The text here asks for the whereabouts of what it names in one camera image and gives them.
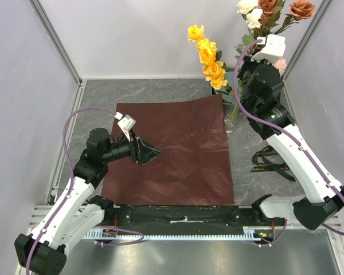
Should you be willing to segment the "pink rose stem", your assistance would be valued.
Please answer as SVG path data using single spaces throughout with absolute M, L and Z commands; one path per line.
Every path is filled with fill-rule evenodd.
M 286 68 L 287 68 L 287 62 L 286 59 L 283 57 L 280 57 L 275 64 L 273 65 L 279 72 L 280 77 L 283 77 Z

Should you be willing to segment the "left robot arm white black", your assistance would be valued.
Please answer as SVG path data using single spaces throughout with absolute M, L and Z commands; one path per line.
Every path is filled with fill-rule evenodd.
M 89 133 L 87 147 L 58 201 L 31 233 L 20 234 L 14 242 L 18 262 L 26 274 L 60 274 L 70 252 L 93 227 L 112 223 L 114 203 L 99 195 L 78 213 L 107 174 L 109 162 L 129 157 L 143 165 L 161 155 L 133 131 L 125 134 L 122 140 L 112 140 L 105 128 Z

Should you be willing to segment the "yellow rose stem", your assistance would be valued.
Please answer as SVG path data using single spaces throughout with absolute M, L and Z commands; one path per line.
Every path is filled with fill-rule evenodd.
M 217 44 L 214 41 L 205 37 L 204 31 L 203 25 L 191 25 L 187 29 L 188 40 L 196 43 L 205 80 L 215 90 L 222 87 L 225 87 L 227 91 L 233 90 L 228 86 L 228 81 L 224 77 L 228 67 L 221 61 L 222 51 L 217 49 Z

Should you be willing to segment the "orange brown flower stem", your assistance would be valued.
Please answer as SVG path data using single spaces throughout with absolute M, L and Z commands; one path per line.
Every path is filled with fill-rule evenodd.
M 259 8 L 263 13 L 259 19 L 260 26 L 253 30 L 253 37 L 266 37 L 269 34 L 281 34 L 290 26 L 302 20 L 310 19 L 315 12 L 315 5 L 310 1 L 298 0 L 288 6 L 285 12 L 286 1 L 263 0 L 259 1 Z

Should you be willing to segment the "white rose stem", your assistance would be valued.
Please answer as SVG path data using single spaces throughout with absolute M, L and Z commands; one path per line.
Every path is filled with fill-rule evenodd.
M 243 35 L 241 43 L 235 47 L 236 51 L 241 54 L 248 44 L 263 37 L 261 29 L 263 10 L 256 0 L 240 0 L 237 3 L 237 13 L 242 16 L 248 30 L 247 34 Z

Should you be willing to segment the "flower bouquet red paper wrap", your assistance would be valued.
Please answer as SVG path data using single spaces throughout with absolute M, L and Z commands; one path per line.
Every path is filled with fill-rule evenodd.
M 109 163 L 101 194 L 117 204 L 232 205 L 233 180 L 220 95 L 176 103 L 119 103 L 161 155 Z

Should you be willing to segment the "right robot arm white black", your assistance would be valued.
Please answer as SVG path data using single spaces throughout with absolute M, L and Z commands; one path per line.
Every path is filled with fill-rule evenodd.
M 265 195 L 254 202 L 252 221 L 265 225 L 271 218 L 296 219 L 315 230 L 344 206 L 344 185 L 323 166 L 304 141 L 294 118 L 280 103 L 283 89 L 279 71 L 265 61 L 244 58 L 238 78 L 242 81 L 241 103 L 259 121 L 250 126 L 283 158 L 295 175 L 304 196 Z

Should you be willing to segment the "black ribbon gold lettering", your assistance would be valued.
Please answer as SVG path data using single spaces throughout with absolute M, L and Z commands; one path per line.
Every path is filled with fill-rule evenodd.
M 296 182 L 294 176 L 287 173 L 290 170 L 287 163 L 273 163 L 268 159 L 269 156 L 276 156 L 279 153 L 271 146 L 264 147 L 261 151 L 257 151 L 252 156 L 252 163 L 255 165 L 251 172 L 276 172 L 283 178 Z

